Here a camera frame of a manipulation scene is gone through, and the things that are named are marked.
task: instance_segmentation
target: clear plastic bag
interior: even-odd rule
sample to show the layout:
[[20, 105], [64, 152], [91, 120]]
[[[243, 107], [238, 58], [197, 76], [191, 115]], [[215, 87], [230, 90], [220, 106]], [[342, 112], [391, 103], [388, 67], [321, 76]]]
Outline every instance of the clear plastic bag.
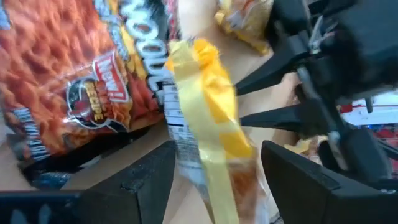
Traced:
[[216, 47], [170, 43], [165, 115], [180, 173], [199, 190], [215, 223], [268, 223], [259, 155], [238, 119], [234, 86]]
[[226, 33], [234, 33], [261, 54], [266, 54], [269, 46], [264, 32], [273, 3], [274, 0], [219, 0], [215, 19]]

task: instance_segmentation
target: black plastic part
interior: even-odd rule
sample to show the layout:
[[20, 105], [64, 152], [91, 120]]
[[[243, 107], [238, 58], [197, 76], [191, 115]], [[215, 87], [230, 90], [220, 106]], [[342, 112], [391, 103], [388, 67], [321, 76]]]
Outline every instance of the black plastic part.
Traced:
[[352, 172], [363, 182], [375, 185], [392, 175], [391, 162], [373, 133], [368, 129], [355, 129], [340, 140]]
[[150, 127], [142, 128], [131, 133], [107, 134], [98, 136], [92, 142], [81, 148], [74, 149], [61, 156], [50, 156], [41, 161], [23, 161], [19, 168], [31, 185], [39, 189], [59, 189], [62, 182], [59, 177], [74, 174], [80, 166], [105, 152], [116, 151], [133, 140], [145, 135]]
[[304, 102], [307, 99], [307, 96], [305, 96], [304, 93], [304, 89], [302, 84], [298, 84], [295, 88], [294, 88], [294, 93], [297, 96], [299, 102]]
[[340, 166], [338, 165], [335, 156], [333, 155], [328, 141], [323, 141], [319, 144], [318, 155], [322, 161], [322, 165], [327, 169], [332, 170], [340, 174], [342, 172]]
[[261, 157], [285, 224], [397, 223], [397, 194], [384, 194], [270, 141], [263, 142]]
[[372, 113], [373, 112], [372, 98], [366, 98], [365, 103], [366, 103], [366, 110], [368, 111], [368, 113]]
[[311, 99], [303, 103], [277, 108], [242, 117], [241, 125], [259, 128], [276, 128], [300, 133], [305, 137], [328, 133], [326, 120], [319, 101]]
[[330, 16], [347, 9], [357, 3], [358, 0], [327, 0], [326, 7], [324, 8], [322, 14], [324, 16]]
[[311, 15], [321, 14], [330, 0], [307, 0]]
[[0, 192], [0, 223], [162, 223], [174, 166], [169, 141], [88, 190]]
[[324, 54], [333, 57], [343, 78], [340, 98], [357, 100], [393, 89], [398, 84], [398, 1], [360, 0], [332, 15], [338, 21], [334, 44]]
[[276, 18], [280, 20], [289, 35], [303, 30], [311, 30], [310, 10], [306, 0], [276, 0], [273, 8]]
[[383, 148], [384, 152], [386, 152], [387, 156], [391, 159], [398, 160], [398, 149], [385, 141], [378, 139], [380, 147]]
[[[336, 85], [334, 81], [340, 79], [340, 76], [337, 76], [337, 72], [335, 67], [333, 66], [332, 58], [329, 56], [311, 58], [311, 60], [306, 64], [307, 69], [310, 72], [310, 76], [313, 79], [313, 82], [317, 84], [317, 86], [322, 86], [323, 88], [329, 87], [330, 85]], [[328, 88], [325, 91], [333, 91], [333, 89]]]
[[265, 64], [236, 84], [237, 94], [244, 95], [279, 84], [284, 75], [294, 69], [294, 64], [308, 55], [307, 45], [301, 35], [286, 39]]

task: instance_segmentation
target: red packaging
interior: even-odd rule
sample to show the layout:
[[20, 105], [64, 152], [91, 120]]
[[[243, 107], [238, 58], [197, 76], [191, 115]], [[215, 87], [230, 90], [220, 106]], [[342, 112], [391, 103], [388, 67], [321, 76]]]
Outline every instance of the red packaging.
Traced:
[[0, 1], [0, 92], [20, 160], [163, 119], [175, 1]]

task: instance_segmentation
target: chip bag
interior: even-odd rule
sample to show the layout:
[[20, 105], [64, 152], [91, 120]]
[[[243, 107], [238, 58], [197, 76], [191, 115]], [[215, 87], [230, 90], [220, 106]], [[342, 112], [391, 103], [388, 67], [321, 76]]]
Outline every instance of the chip bag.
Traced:
[[264, 32], [274, 0], [218, 0], [217, 23], [227, 34], [234, 33], [261, 54], [268, 53]]
[[21, 161], [164, 118], [174, 0], [0, 1], [0, 102]]
[[217, 49], [203, 39], [170, 43], [164, 113], [180, 173], [215, 223], [268, 223], [259, 154], [245, 137], [237, 99]]

